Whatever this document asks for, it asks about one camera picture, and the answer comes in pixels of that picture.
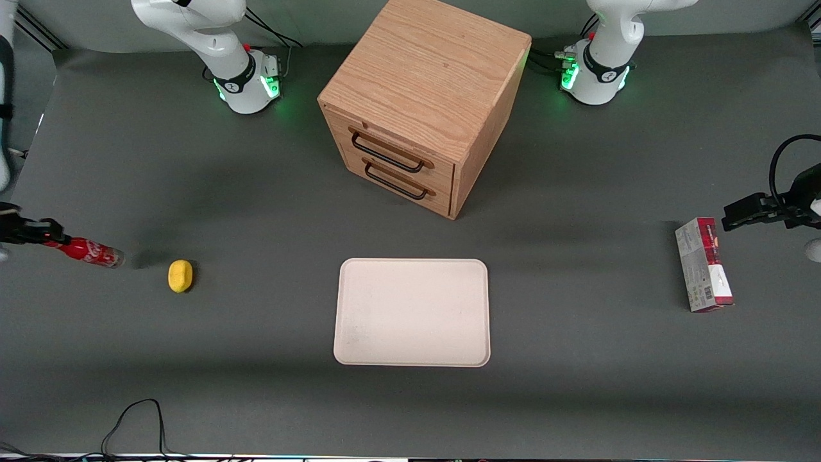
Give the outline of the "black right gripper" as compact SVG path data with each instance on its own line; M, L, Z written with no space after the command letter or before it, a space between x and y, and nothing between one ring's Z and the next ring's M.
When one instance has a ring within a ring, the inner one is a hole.
M65 230L55 219L24 219L21 208L15 204L1 202L1 243L41 244L47 246L65 245ZM24 225L24 240L20 230Z

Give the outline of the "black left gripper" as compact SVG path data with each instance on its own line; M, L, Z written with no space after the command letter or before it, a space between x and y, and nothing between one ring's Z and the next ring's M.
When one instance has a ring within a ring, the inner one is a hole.
M733 231L754 223L774 223L784 218L786 229L798 227L820 228L820 164L809 167L799 173L788 192L778 192L772 184L772 196L777 203L765 193L754 193L724 207L722 228L725 232Z

